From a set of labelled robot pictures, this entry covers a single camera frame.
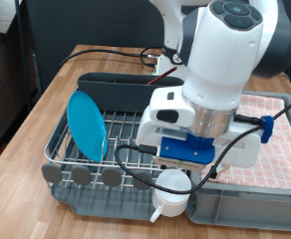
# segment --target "black circle sensor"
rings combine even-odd
[[[228,4],[225,4],[224,7],[228,12],[234,15],[246,16],[249,14],[248,8],[239,3],[228,3]]]

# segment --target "black cable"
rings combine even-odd
[[[289,110],[291,110],[291,105],[289,105],[288,107],[286,107],[283,111],[279,112],[278,114],[276,114],[274,118],[274,120],[276,120],[277,118],[279,118],[280,116],[282,116],[283,114],[285,114],[286,112],[288,112]]]
[[[277,118],[279,118],[280,116],[282,116],[284,113],[286,113],[287,111],[289,111],[291,109],[291,105],[289,105],[287,108],[285,108],[284,110],[282,110],[280,113],[278,113],[275,117],[274,120],[276,120]],[[195,187],[193,187],[190,190],[187,191],[175,191],[169,188],[165,188],[165,187],[161,187],[159,185],[156,185],[155,183],[152,183],[150,181],[147,181],[145,179],[143,179],[142,177],[136,175],[135,173],[133,173],[131,170],[127,169],[122,162],[119,159],[119,151],[122,148],[130,148],[130,149],[134,149],[134,150],[139,150],[139,148],[137,146],[132,146],[132,145],[120,145],[116,148],[115,150],[115,160],[118,163],[118,165],[128,174],[130,174],[132,177],[138,179],[139,181],[152,186],[158,190],[161,191],[165,191],[165,192],[169,192],[169,193],[173,193],[173,194],[189,194],[192,193],[194,191],[196,191],[197,189],[201,188],[205,182],[208,180],[208,178],[212,175],[212,173],[216,170],[216,167],[218,166],[218,164],[221,162],[221,160],[223,159],[223,157],[229,152],[229,150],[242,138],[244,138],[245,136],[247,136],[250,133],[253,133],[255,131],[258,131],[260,129],[263,128],[263,125],[260,125],[258,127],[255,127],[247,132],[244,132],[243,134],[241,134],[240,136],[238,136],[234,141],[232,141],[226,148],[225,150],[222,152],[221,156],[218,158],[218,160],[215,162],[215,164],[211,167],[211,169],[209,170],[209,172],[206,174],[206,176],[203,178],[203,180],[200,181],[200,183],[198,183]]]
[[[131,54],[131,53],[123,53],[123,52],[118,52],[118,51],[113,51],[113,50],[105,50],[105,49],[90,49],[90,50],[85,50],[82,52],[75,53],[68,58],[66,58],[60,65],[60,68],[64,66],[64,64],[69,61],[70,59],[77,57],[79,55],[85,54],[85,53],[92,53],[92,52],[104,52],[104,53],[113,53],[113,54],[118,54],[126,57],[140,57],[140,58],[147,58],[148,55],[143,55],[143,54]]]
[[[162,49],[162,47],[149,47],[149,48],[145,48],[145,49],[142,51],[142,54],[143,54],[144,52],[146,52],[147,50],[150,50],[150,49]],[[140,60],[141,60],[142,63],[143,63],[144,65],[146,65],[147,67],[155,68],[155,64],[146,63],[142,57],[140,57]]]

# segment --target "red object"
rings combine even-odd
[[[176,69],[177,69],[177,67],[173,67],[171,70],[168,70],[166,73],[163,73],[161,76],[159,76],[159,77],[155,78],[153,81],[150,81],[149,83],[147,83],[147,85],[152,85],[152,84],[158,82],[159,80],[161,80],[162,78],[168,76],[172,72],[175,72]]]

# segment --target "white plastic housing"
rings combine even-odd
[[[145,109],[140,127],[138,129],[136,145],[144,144],[158,146],[161,144],[163,136],[170,136],[185,140],[177,134],[167,135],[163,128],[175,131],[183,131],[184,128],[191,127],[195,118],[195,110],[182,99],[182,87],[158,88],[151,97],[149,106]],[[167,99],[168,93],[174,93],[174,100]],[[176,123],[161,121],[156,118],[160,110],[174,110],[178,112]]]
[[[198,16],[197,16],[196,26],[199,25],[200,19],[202,18],[205,9],[206,9],[206,7],[200,7],[198,9],[198,13],[197,13]],[[178,33],[174,32],[173,34],[175,34],[175,36],[177,36],[177,39],[178,39],[179,36],[182,34],[181,32],[182,31],[180,31]],[[170,59],[168,57],[166,57],[164,54],[161,54],[161,56],[157,60],[156,74],[158,76],[160,76],[163,73],[167,72],[168,70],[172,69],[173,67],[177,67],[177,70],[175,72],[171,73],[170,76],[171,77],[177,77],[177,78],[180,78],[181,80],[185,81],[185,79],[187,78],[187,75],[188,75],[188,68],[185,65],[174,65],[170,61]]]
[[[231,29],[208,6],[196,29],[184,95],[210,110],[237,109],[254,69],[262,31],[263,23],[249,31]]]
[[[233,122],[225,134],[214,140],[213,144],[215,146],[215,159],[218,159],[228,144],[231,143],[236,137],[252,129],[253,127],[255,127],[255,125],[249,123]],[[153,119],[150,116],[150,107],[147,107],[138,130],[136,144],[160,146],[163,136],[186,140],[186,132],[186,128],[182,125],[176,125],[175,123]],[[263,130],[261,129],[241,139],[224,156],[222,159],[222,164],[244,168],[253,166],[256,163],[260,150],[262,133]]]
[[[149,0],[160,12],[164,22],[164,44],[176,49],[179,33],[182,30],[182,6],[204,6],[210,0]]]

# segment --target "cable connector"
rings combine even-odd
[[[234,121],[238,122],[249,122],[254,125],[262,125],[262,120],[259,118],[250,118],[242,115],[236,115]]]
[[[155,146],[148,146],[148,145],[140,145],[139,146],[139,152],[143,152],[143,153],[148,153],[151,155],[156,156],[156,152],[157,152],[157,147]]]
[[[147,55],[147,58],[148,58],[148,59],[155,59],[155,60],[156,60],[156,59],[159,58],[159,55],[148,54],[148,55]]]

